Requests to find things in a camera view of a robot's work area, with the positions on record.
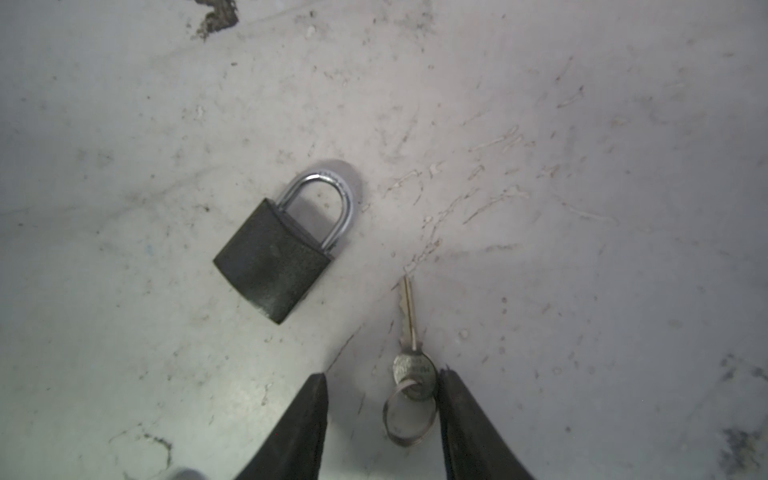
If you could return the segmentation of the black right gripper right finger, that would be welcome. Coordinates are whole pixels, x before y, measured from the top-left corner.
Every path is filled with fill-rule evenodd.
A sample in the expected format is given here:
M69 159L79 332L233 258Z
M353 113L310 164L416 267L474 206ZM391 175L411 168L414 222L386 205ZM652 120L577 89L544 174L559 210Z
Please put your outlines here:
M455 371L439 372L436 400L448 479L533 479Z

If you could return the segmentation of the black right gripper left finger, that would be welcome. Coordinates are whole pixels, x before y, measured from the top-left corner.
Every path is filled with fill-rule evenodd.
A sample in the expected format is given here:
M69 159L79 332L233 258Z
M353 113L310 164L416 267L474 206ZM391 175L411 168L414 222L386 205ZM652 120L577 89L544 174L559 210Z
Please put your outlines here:
M328 407L326 376L311 374L236 479L317 479Z

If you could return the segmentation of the silver key with ring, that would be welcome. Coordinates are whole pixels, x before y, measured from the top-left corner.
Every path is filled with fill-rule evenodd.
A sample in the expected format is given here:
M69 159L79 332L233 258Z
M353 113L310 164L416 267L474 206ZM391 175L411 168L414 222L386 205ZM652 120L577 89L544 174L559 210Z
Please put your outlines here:
M385 401L382 409L382 423L387 438L395 445L409 448L421 443L432 430L438 415L437 369L433 360L423 351L416 328L415 305L412 282L405 274L398 283L399 307L402 312L402 335L400 352L393 360L395 390ZM415 403L430 405L426 425L421 431L409 436L396 434L390 426L390 410L395 399L403 396Z

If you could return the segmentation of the black padlock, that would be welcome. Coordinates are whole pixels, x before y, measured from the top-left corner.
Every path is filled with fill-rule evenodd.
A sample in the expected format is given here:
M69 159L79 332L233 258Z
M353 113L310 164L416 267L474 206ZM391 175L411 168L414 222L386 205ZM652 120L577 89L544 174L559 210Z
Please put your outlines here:
M340 216L319 240L288 212L306 185L333 187ZM260 314L282 324L333 261L332 250L349 229L353 191L338 173L323 168L296 176L276 200L265 198L213 260L229 284Z

